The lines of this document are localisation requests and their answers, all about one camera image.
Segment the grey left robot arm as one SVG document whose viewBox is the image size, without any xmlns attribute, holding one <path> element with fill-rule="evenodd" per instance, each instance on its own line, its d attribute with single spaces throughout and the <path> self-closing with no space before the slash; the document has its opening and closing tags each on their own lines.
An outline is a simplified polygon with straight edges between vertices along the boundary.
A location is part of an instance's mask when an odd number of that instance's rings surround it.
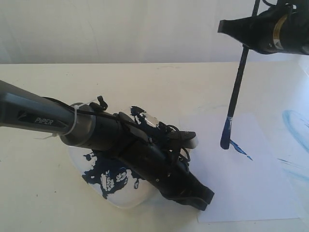
<svg viewBox="0 0 309 232">
<path fill-rule="evenodd" d="M 137 205 L 154 187 L 167 200 L 205 210 L 214 192 L 189 170 L 196 133 L 167 125 L 137 106 L 115 114 L 107 108 L 102 96 L 70 106 L 0 84 L 1 126 L 51 133 L 68 146 L 90 150 L 82 178 L 109 202 Z"/>
</svg>

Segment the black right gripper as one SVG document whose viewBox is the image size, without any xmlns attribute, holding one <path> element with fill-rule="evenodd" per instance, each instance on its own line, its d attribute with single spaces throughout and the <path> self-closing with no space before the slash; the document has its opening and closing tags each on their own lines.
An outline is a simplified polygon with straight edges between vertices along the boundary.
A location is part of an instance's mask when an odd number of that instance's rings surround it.
<svg viewBox="0 0 309 232">
<path fill-rule="evenodd" d="M 265 5 L 268 10 L 256 16 L 221 20 L 218 32 L 226 34 L 260 54 L 309 54 L 309 2 L 278 0 Z M 273 28 L 272 14 L 275 16 Z"/>
</svg>

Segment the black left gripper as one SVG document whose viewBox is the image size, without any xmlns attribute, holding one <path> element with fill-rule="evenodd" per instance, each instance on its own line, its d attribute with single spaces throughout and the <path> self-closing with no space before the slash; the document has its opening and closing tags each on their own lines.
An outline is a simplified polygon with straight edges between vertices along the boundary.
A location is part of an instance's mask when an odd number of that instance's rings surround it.
<svg viewBox="0 0 309 232">
<path fill-rule="evenodd" d="M 156 187 L 167 199 L 205 211 L 214 192 L 200 183 L 184 165 L 168 163 L 167 156 L 154 144 L 134 141 L 118 159 Z"/>
</svg>

